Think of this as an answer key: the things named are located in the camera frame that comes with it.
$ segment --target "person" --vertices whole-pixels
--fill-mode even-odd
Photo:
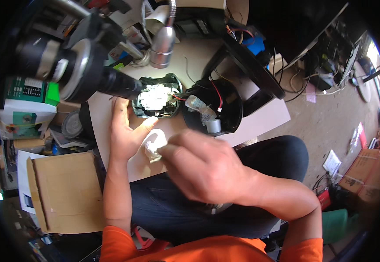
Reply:
[[[158,150],[167,173],[129,183],[127,161],[158,119],[133,130],[127,105],[117,98],[113,106],[101,261],[272,261],[260,238],[278,219],[288,221],[280,261],[322,260],[321,206],[302,184],[308,153],[300,139],[282,136],[235,152],[185,130]],[[232,205],[208,214],[195,203]],[[141,255],[131,221],[174,247]]]

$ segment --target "white table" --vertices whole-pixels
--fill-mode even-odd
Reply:
[[[166,69],[155,69],[151,66],[134,68],[126,66],[121,71],[129,76],[139,79],[142,76],[161,78],[167,73],[174,73],[182,82],[183,88],[190,88],[193,82],[186,75],[184,55],[189,59],[189,74],[193,80],[197,81],[202,75],[203,68],[219,49],[219,40],[196,40],[185,39],[180,44],[175,44],[170,66]],[[225,59],[218,67],[221,73],[226,65],[234,65],[230,60]],[[243,101],[258,91],[258,87],[250,79],[240,79],[233,81]],[[104,166],[108,167],[110,153],[110,123],[111,123],[111,96],[96,92],[89,99],[90,115]],[[255,138],[279,125],[286,123],[291,118],[283,100],[274,99],[248,117],[244,117],[233,134],[218,136],[218,139],[227,141],[231,146],[241,144],[247,140]],[[134,114],[130,116],[130,127],[136,128],[145,118],[137,118]],[[182,114],[179,113],[173,118],[159,119],[152,132],[146,137],[152,142],[155,139],[168,139],[173,134],[187,128]],[[144,148],[134,155],[127,164],[129,181],[135,181],[153,176],[166,171],[162,162],[149,164],[149,160],[144,153]]]

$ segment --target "orange t-shirt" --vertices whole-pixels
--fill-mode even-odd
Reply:
[[[182,244],[160,252],[140,255],[131,236],[123,229],[106,226],[103,230],[101,262],[148,261],[273,261],[260,239],[213,236]],[[322,261],[323,239],[311,238],[291,246],[280,255],[280,261]]]

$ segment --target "dark jeans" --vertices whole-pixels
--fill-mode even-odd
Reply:
[[[308,151],[302,140],[280,136],[237,151],[242,163],[263,174],[303,181]],[[266,236],[278,218],[259,207],[232,205],[216,215],[194,208],[166,173],[130,183],[132,222],[174,245],[209,236]]]

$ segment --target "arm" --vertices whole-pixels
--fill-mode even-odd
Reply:
[[[298,181],[242,165],[226,142],[187,130],[158,152],[172,181],[190,200],[256,206],[288,220],[284,248],[322,237],[320,204],[312,191]]]
[[[123,98],[113,101],[111,149],[103,202],[106,224],[121,228],[130,234],[132,196],[127,175],[127,162],[139,150],[158,119],[147,118],[135,130],[131,129],[127,112],[128,103],[129,100]]]

